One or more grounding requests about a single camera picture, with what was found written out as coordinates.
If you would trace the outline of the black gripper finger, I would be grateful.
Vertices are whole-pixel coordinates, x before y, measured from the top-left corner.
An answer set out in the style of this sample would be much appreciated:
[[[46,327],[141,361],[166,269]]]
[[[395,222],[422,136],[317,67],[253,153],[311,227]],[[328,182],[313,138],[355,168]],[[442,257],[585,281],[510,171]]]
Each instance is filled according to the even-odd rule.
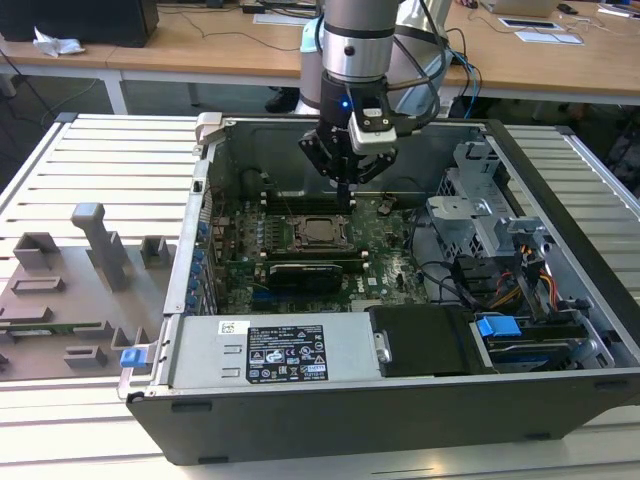
[[[359,185],[363,185],[373,180],[376,176],[391,167],[397,157],[397,150],[391,149],[387,152],[373,155],[362,155],[351,153],[347,157],[347,212],[351,213],[354,208],[351,191]]]
[[[341,131],[310,130],[299,140],[299,146],[321,176],[333,182],[336,201],[341,211],[348,209],[348,142]]]

